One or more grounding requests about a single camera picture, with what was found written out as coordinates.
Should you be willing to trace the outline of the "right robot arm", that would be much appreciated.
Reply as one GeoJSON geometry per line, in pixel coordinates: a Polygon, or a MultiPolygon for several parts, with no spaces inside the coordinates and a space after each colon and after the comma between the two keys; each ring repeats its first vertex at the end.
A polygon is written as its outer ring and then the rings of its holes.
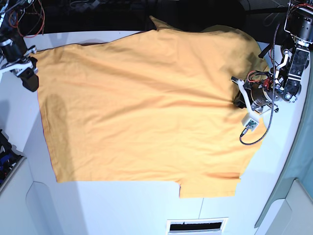
{"type": "Polygon", "coordinates": [[[35,6],[34,0],[2,0],[0,2],[0,73],[11,72],[22,81],[22,85],[31,92],[39,87],[37,76],[38,60],[32,57],[37,53],[35,45],[27,47],[19,29],[19,22],[27,13],[26,9],[35,6]]]}

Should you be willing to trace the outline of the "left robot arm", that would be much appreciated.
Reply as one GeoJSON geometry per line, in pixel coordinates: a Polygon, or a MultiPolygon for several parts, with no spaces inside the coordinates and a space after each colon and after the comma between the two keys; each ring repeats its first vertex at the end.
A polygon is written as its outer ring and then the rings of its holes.
{"type": "Polygon", "coordinates": [[[301,78],[310,61],[309,47],[313,44],[313,2],[291,0],[285,22],[278,28],[285,39],[276,62],[274,44],[269,44],[260,54],[270,56],[272,68],[269,71],[252,70],[244,80],[251,109],[258,114],[273,108],[278,112],[278,101],[295,102],[301,92],[301,78]]]}

